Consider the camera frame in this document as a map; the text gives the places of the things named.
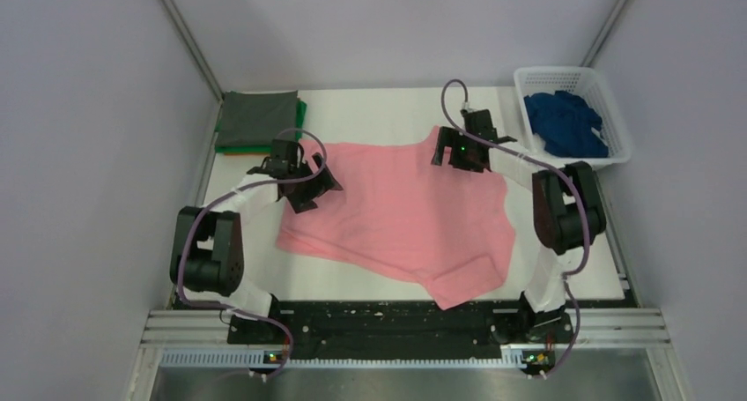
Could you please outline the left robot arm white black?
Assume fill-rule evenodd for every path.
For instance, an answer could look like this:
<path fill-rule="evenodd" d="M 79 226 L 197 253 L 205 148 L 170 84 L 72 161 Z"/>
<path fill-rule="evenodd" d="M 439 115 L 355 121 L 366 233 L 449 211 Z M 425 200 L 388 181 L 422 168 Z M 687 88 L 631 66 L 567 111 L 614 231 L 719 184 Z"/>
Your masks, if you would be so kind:
<path fill-rule="evenodd" d="M 177 215 L 170 273 L 181 301 L 195 308 L 231 310 L 248 319 L 249 331 L 266 343 L 277 339 L 283 328 L 280 315 L 272 312 L 273 295 L 256 289 L 259 304 L 249 309 L 229 300 L 244 280 L 243 226 L 275 204 L 285 204 L 292 216 L 306 219 L 325 196 L 343 192 L 331 170 L 329 147 L 317 136 L 311 141 L 273 140 L 270 154 L 236 186 Z"/>

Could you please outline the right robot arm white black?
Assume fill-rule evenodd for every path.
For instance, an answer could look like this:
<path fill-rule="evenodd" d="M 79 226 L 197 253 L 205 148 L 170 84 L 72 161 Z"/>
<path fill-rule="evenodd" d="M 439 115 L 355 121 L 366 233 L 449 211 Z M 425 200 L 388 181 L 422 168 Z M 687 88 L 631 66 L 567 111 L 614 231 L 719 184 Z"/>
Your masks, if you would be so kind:
<path fill-rule="evenodd" d="M 486 109 L 461 114 L 462 127 L 438 128 L 431 162 L 475 173 L 502 172 L 530 191 L 542 247 L 521 292 L 514 327 L 528 341 L 539 341 L 563 319 L 567 280 L 585 268 L 592 242 L 606 228 L 595 172 L 583 161 L 555 167 L 532 157 L 516 139 L 499 136 Z"/>

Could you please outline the pink t shirt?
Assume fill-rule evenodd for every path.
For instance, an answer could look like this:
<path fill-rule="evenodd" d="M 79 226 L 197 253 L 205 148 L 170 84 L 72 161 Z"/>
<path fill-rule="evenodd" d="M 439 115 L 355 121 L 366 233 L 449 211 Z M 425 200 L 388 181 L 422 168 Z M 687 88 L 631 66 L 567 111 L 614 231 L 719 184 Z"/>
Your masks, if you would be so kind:
<path fill-rule="evenodd" d="M 432 130 L 410 145 L 327 145 L 340 189 L 308 212 L 286 208 L 277 247 L 419 284 L 443 309 L 500 288 L 516 238 L 507 182 L 494 172 L 435 166 L 437 136 Z"/>

